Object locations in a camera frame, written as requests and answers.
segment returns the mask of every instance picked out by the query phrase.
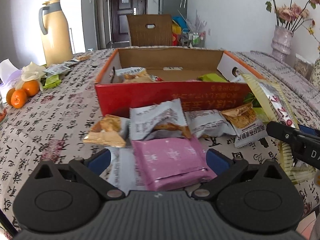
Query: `floor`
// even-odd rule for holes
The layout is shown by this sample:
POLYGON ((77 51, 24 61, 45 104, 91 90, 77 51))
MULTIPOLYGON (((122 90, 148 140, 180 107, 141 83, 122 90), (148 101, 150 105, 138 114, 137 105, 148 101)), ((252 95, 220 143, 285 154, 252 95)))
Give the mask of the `floor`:
POLYGON ((130 46, 130 43, 128 41, 125 42, 115 42, 115 43, 108 43, 107 49, 117 49, 117 48, 125 48, 130 46))

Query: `patterned vase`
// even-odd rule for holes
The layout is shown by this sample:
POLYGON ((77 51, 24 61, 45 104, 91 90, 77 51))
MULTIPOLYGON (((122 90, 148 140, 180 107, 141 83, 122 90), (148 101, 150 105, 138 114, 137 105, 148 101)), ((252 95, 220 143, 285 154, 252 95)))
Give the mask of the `patterned vase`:
POLYGON ((271 47, 273 48, 272 55, 285 62, 291 52, 292 38, 292 31, 276 25, 271 43, 271 47))
POLYGON ((315 65, 313 67, 310 82, 316 87, 320 88, 320 55, 319 58, 316 60, 315 65))

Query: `thermos handle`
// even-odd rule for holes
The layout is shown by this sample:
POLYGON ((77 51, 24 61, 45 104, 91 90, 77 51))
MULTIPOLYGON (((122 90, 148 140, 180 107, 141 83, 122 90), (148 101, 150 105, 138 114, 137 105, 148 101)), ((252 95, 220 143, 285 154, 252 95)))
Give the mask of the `thermos handle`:
POLYGON ((47 10, 49 10, 48 6, 42 7, 39 10, 39 24, 40 24, 40 29, 44 35, 48 34, 48 30, 44 27, 44 24, 43 24, 43 11, 47 11, 47 10))

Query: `dark brown door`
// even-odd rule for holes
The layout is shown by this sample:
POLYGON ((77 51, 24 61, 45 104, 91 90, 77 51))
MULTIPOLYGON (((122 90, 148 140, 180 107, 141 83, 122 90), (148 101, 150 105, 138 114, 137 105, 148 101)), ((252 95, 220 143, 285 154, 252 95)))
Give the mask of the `dark brown door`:
POLYGON ((110 0, 112 42, 128 41, 127 15, 145 14, 147 0, 110 0))

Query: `yellow thermos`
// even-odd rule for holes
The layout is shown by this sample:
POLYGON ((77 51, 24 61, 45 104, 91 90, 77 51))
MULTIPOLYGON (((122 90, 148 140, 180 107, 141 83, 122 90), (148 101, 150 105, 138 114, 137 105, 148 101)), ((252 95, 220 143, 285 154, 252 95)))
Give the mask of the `yellow thermos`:
POLYGON ((47 66, 73 58, 69 26, 61 9, 60 0, 43 3, 39 11, 42 45, 47 66))

